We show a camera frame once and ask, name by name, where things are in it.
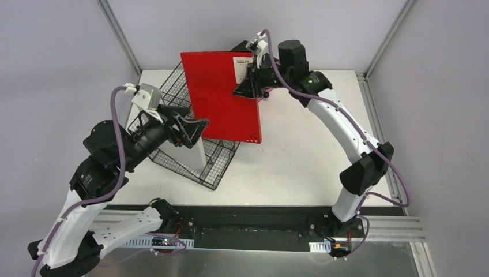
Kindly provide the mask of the white binder cover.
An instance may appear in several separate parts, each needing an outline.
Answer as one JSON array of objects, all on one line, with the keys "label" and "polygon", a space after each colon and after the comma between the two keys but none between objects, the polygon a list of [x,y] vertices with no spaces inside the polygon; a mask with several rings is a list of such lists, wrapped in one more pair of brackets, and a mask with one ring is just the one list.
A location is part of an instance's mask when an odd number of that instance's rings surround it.
[{"label": "white binder cover", "polygon": [[200,138],[193,148],[170,145],[165,153],[171,158],[195,170],[203,170],[207,164],[203,140]]}]

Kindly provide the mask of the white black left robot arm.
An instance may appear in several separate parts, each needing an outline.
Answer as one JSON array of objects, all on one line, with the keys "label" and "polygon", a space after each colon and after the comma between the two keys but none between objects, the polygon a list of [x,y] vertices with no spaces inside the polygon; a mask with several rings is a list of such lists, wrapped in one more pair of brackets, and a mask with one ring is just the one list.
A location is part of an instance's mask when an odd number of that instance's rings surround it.
[{"label": "white black left robot arm", "polygon": [[207,119],[188,119],[184,108],[158,109],[156,117],[134,132],[126,131],[117,117],[101,121],[84,140],[89,156],[80,163],[70,182],[65,204],[48,235],[31,242],[35,261],[32,276],[84,276],[110,252],[133,237],[159,230],[170,233],[176,210],[164,199],[114,227],[94,230],[91,224],[132,173],[164,142],[193,147],[209,125]]}]

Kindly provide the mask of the black wire mesh tray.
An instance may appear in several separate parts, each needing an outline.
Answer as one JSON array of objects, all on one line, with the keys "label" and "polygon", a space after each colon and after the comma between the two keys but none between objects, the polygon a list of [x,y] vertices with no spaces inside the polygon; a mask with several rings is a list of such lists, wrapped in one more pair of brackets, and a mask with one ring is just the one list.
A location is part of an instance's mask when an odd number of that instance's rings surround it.
[{"label": "black wire mesh tray", "polygon": [[[144,70],[139,84],[149,84],[163,91],[161,104],[192,108],[183,66],[173,70]],[[165,142],[149,155],[149,159],[172,172],[208,189],[216,190],[231,164],[240,143],[212,138],[199,139],[196,146],[175,147]]]}]

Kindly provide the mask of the red binder folder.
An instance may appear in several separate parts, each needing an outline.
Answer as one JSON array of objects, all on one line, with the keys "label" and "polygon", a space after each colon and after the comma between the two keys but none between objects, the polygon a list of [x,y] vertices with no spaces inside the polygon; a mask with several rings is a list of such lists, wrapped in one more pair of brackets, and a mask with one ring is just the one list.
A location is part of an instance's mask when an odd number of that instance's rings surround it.
[{"label": "red binder folder", "polygon": [[208,119],[206,139],[259,144],[259,100],[235,96],[252,62],[250,52],[203,51],[180,54],[194,117]]}]

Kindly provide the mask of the pink drawer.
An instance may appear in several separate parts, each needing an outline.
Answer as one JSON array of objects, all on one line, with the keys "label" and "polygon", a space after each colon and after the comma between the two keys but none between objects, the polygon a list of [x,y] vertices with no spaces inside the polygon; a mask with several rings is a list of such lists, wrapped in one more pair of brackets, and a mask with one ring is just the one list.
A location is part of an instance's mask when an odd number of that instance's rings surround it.
[{"label": "pink drawer", "polygon": [[273,88],[263,88],[259,92],[256,93],[257,101],[260,102],[262,100],[266,100],[270,97],[270,92]]}]

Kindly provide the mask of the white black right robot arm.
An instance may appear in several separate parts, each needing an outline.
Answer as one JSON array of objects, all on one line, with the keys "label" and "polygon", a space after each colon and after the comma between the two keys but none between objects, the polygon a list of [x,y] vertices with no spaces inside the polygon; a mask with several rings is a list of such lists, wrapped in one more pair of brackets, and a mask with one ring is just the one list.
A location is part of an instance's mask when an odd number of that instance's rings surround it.
[{"label": "white black right robot arm", "polygon": [[371,188],[388,170],[394,154],[391,143],[380,143],[362,128],[320,71],[309,68],[306,50],[299,40],[279,44],[279,57],[269,52],[263,37],[245,44],[253,53],[246,74],[233,94],[244,98],[265,97],[272,88],[286,88],[303,107],[311,111],[340,143],[351,165],[340,173],[343,186],[326,219],[317,224],[323,237],[340,237],[349,231],[357,211]]}]

